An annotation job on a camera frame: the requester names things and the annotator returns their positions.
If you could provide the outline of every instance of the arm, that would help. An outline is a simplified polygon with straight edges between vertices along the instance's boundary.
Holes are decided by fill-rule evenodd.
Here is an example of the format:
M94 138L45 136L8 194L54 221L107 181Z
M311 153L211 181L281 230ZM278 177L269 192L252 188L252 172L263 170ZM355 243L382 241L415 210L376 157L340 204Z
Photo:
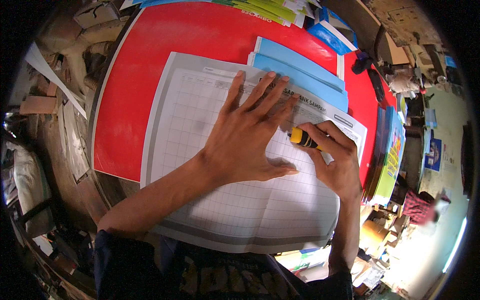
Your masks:
M288 77L278 80L258 104L275 79L275 72L267 73L239 106L243 77L239 71L233 79L205 147L184 165L114 206L101 218L98 231L132 237L150 230L170 213L221 185L298 173L290 166L270 165L265 149L278 125L290 115L299 95L293 95L282 109L268 117L267 112L280 98Z
M340 197L338 221L328 259L329 275L350 272L360 239L362 187L357 146L331 121L317 125L305 123L298 127L306 131L334 159L327 165L318 149L302 147L315 164L317 178Z

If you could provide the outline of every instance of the finger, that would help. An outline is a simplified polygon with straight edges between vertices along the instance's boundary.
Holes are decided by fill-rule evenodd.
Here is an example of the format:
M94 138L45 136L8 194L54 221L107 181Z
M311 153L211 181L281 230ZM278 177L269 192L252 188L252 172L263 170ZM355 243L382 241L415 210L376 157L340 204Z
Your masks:
M312 123L303 123L297 126L298 128L306 131L308 135L327 153L329 153L333 159L341 158L345 155L345 148L333 139L326 136L326 134L318 129Z
M240 70L237 72L237 75L233 78L232 85L228 89L227 99L220 110L220 114L226 114L230 111L235 110L238 107L238 102L240 100L239 93L242 83L245 81L245 72Z
M335 123L328 120L322 123L316 124L317 128L326 134L330 135L337 143L344 146L347 149L351 149L356 146L355 142L347 137L341 130L338 128Z
M325 162L325 159L320 150L309 147L300 147L300 150L304 151L308 154L308 156L310 156L313 163L315 164L315 169L317 172L320 171L321 173L326 173L328 165Z
M275 115L268 119L268 122L273 128L276 129L283 121L285 121L290 116L290 114L292 113L292 109L297 103L299 97L300 94L293 94L292 97L288 98L285 105L281 109L279 109L275 113Z
M288 76L283 76L282 78L280 78L272 91L268 94L267 97L265 97L265 99L254 111L260 115L266 115L267 112L272 108L272 106L280 99L280 96L283 93L283 89L285 88L289 80L290 78Z
M247 111L250 110L251 107L260 99L260 97L265 93L267 87L272 83L273 79L275 78L276 73L274 71L270 71L260 80L255 88L253 88L252 93L247 98L245 103L241 105L241 109Z
M274 167L274 166L266 166L262 171L262 177L260 178L261 181L267 181L272 178L283 177L285 175L296 175L299 171L293 167Z

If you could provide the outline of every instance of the forearm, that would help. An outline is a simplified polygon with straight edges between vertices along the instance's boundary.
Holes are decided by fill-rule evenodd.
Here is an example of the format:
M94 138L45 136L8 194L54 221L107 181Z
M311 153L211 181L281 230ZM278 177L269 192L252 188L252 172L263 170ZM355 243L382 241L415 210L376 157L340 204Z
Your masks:
M219 185L199 154L114 206L101 218L98 231L103 229L133 237Z
M360 198L340 201L338 221L330 252L329 275L350 272L358 253L360 240Z

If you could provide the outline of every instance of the stack of blue paper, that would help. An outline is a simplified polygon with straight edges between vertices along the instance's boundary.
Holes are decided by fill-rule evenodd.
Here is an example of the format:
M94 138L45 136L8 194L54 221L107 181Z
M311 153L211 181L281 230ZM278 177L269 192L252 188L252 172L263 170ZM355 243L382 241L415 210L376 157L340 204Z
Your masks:
M345 82L297 52L263 37L257 38L248 65L264 71L275 71L290 77L299 86L336 108L347 112Z

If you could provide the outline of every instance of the red checkered shirt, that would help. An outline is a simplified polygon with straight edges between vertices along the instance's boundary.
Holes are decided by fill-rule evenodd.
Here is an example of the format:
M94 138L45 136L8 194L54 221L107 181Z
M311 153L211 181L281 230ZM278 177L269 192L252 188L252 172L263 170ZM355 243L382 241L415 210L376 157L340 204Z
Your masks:
M410 223L423 225L433 220L435 209L433 208L434 198L427 192L415 193L412 190L407 192L403 204L403 214L410 216Z

